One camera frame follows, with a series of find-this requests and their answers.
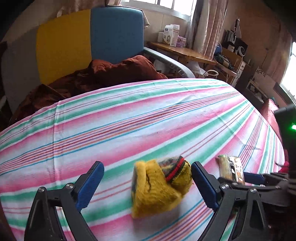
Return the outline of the pink patterned curtain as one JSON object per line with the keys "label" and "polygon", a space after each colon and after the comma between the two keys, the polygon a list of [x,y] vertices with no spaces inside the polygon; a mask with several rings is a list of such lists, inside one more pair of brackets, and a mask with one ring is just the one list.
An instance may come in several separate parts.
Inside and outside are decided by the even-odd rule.
{"label": "pink patterned curtain", "polygon": [[226,16],[228,1],[195,1],[185,38],[186,47],[213,58]]}

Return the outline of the white product box on table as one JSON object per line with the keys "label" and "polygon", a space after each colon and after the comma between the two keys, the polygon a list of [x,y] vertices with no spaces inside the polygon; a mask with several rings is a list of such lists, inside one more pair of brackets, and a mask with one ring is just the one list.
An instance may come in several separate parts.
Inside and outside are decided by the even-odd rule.
{"label": "white product box on table", "polygon": [[179,35],[180,25],[166,25],[163,32],[158,33],[158,43],[164,43],[170,47],[183,48],[187,39]]}

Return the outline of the wooden side table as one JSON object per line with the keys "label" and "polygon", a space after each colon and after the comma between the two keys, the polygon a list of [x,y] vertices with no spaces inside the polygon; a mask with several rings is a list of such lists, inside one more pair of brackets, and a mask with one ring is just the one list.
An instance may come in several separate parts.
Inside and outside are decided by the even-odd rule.
{"label": "wooden side table", "polygon": [[197,63],[210,64],[213,66],[217,64],[217,62],[214,59],[211,59],[205,55],[202,55],[192,49],[172,47],[164,43],[158,43],[158,42],[147,42],[147,45],[153,49],[161,49],[163,51],[175,54],[179,56],[179,58],[183,61],[195,61]]}

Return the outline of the white bed rail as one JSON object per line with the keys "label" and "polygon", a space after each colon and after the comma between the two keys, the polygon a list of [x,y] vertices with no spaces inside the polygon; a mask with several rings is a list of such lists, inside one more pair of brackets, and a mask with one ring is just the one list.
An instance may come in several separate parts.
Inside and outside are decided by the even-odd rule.
{"label": "white bed rail", "polygon": [[194,73],[187,66],[172,59],[171,57],[168,57],[148,47],[144,47],[143,53],[149,56],[151,59],[164,63],[166,66],[177,72],[182,78],[195,78]]}

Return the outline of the snack bar packet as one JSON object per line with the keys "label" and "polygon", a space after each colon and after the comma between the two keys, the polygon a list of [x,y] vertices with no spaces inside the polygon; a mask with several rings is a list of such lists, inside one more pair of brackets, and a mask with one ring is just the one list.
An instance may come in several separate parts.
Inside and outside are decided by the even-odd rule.
{"label": "snack bar packet", "polygon": [[217,161],[219,163],[220,177],[242,185],[245,184],[243,167],[239,157],[219,155]]}

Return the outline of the striped pink green bedsheet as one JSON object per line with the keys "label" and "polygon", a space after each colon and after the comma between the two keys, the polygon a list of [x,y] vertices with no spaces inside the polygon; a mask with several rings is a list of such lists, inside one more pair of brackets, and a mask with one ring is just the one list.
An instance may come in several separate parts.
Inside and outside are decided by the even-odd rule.
{"label": "striped pink green bedsheet", "polygon": [[195,186],[172,211],[131,217],[133,166],[183,156],[218,176],[218,155],[238,156],[251,173],[276,172],[285,162],[272,127],[227,83],[173,79],[95,90],[1,132],[1,205],[23,240],[37,189],[62,188],[100,161],[104,177],[82,211],[98,240],[197,240],[212,211]]}

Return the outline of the dark red blanket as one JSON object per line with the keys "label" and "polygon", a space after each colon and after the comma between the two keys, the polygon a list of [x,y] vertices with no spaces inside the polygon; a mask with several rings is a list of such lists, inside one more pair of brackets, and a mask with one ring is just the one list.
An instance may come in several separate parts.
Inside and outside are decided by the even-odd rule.
{"label": "dark red blanket", "polygon": [[166,78],[166,75],[157,72],[151,61],[142,55],[125,59],[118,64],[96,59],[85,69],[77,70],[48,85],[40,84],[33,89],[20,103],[9,125],[34,114],[41,108],[86,92],[120,84]]}

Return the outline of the cluttered wooden shelf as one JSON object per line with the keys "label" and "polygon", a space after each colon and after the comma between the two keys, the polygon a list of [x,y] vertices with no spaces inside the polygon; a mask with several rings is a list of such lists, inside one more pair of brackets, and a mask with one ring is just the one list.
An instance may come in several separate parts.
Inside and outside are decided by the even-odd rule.
{"label": "cluttered wooden shelf", "polygon": [[223,34],[222,42],[218,43],[214,60],[218,78],[235,87],[247,63],[243,60],[248,45],[242,40],[240,20],[236,19],[229,30]]}

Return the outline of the yellow plush toy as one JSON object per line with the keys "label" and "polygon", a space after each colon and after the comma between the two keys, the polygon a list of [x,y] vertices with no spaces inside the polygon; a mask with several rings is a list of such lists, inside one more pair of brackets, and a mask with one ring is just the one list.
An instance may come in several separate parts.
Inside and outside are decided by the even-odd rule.
{"label": "yellow plush toy", "polygon": [[191,165],[182,156],[137,161],[132,176],[132,217],[174,209],[192,186]]}

